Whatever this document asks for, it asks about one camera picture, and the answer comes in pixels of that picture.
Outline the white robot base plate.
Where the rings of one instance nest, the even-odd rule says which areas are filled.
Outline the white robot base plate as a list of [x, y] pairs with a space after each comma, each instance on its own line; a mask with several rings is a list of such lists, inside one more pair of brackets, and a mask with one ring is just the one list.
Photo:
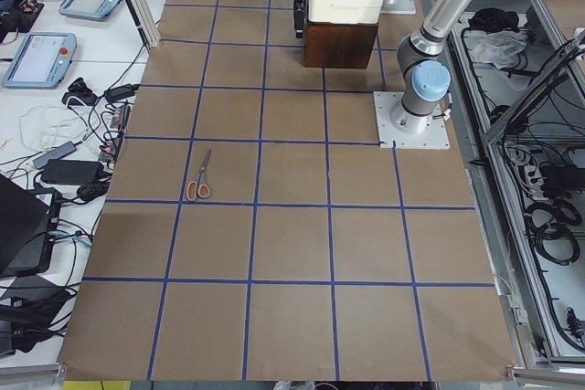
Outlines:
[[402, 92], [375, 91], [374, 109], [380, 148], [448, 150], [450, 141], [441, 105], [433, 113], [413, 116], [402, 106]]

